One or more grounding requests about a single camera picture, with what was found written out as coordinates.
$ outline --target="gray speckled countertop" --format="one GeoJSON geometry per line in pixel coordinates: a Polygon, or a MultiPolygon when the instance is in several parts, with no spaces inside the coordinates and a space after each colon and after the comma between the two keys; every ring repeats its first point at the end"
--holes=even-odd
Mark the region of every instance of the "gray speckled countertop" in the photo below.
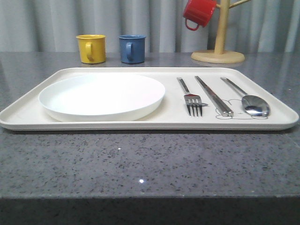
{"type": "MultiPolygon", "coordinates": [[[[237,65],[214,65],[193,61],[190,53],[148,53],[145,63],[128,65],[108,53],[105,63],[86,65],[77,53],[2,52],[0,110],[63,68],[217,66],[242,72],[300,114],[299,61],[300,54],[259,53],[237,65]]],[[[295,198],[300,205],[299,124],[260,132],[14,132],[0,127],[0,203],[6,205],[6,219],[16,199],[47,199],[50,205],[51,199],[274,196],[295,198]]]]}

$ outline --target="blue mug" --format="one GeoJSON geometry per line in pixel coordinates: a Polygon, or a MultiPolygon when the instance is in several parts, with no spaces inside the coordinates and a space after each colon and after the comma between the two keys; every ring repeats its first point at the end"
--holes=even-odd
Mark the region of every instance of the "blue mug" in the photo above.
{"type": "Polygon", "coordinates": [[[121,62],[141,63],[145,62],[145,35],[121,35],[120,51],[121,62]]]}

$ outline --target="tray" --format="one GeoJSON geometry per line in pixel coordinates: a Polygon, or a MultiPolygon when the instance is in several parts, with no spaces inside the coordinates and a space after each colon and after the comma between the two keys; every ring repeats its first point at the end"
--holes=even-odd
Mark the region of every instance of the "tray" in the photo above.
{"type": "Polygon", "coordinates": [[[119,130],[119,129],[198,129],[198,130],[283,130],[294,126],[298,114],[237,70],[201,67],[118,67],[63,69],[33,88],[0,112],[0,124],[11,130],[119,130]],[[86,74],[144,75],[160,81],[166,88],[160,106],[151,114],[135,121],[60,122],[51,118],[38,102],[40,91],[57,81],[86,74]],[[233,117],[222,117],[195,80],[197,75],[234,111],[233,117]],[[182,77],[193,94],[202,102],[203,117],[189,117],[184,93],[176,79],[182,77]],[[225,84],[225,76],[249,94],[265,99],[271,108],[267,118],[251,117],[241,108],[241,97],[225,84]]]}

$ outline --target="metal chopsticks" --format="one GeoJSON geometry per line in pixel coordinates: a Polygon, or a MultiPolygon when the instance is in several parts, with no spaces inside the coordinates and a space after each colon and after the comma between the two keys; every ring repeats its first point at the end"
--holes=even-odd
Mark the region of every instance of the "metal chopsticks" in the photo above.
{"type": "Polygon", "coordinates": [[[215,107],[220,111],[222,116],[233,116],[233,111],[220,99],[218,95],[209,87],[200,77],[195,76],[195,79],[199,82],[199,84],[203,87],[204,91],[213,102],[215,107]]]}

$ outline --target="mug handle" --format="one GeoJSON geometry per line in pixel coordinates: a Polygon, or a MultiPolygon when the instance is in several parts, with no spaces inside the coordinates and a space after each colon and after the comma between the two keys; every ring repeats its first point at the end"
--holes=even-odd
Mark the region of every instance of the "mug handle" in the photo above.
{"type": "Polygon", "coordinates": [[[200,25],[197,24],[197,26],[196,26],[195,28],[191,28],[191,27],[188,26],[188,19],[186,18],[186,27],[187,27],[189,30],[196,31],[196,30],[198,30],[198,28],[200,27],[200,25]]]}
{"type": "Polygon", "coordinates": [[[87,42],[85,44],[85,51],[86,51],[86,56],[88,57],[88,59],[90,61],[93,61],[93,57],[92,57],[92,43],[91,42],[87,42]]]}
{"type": "Polygon", "coordinates": [[[132,61],[132,43],[126,43],[126,56],[129,61],[132,61]]]}

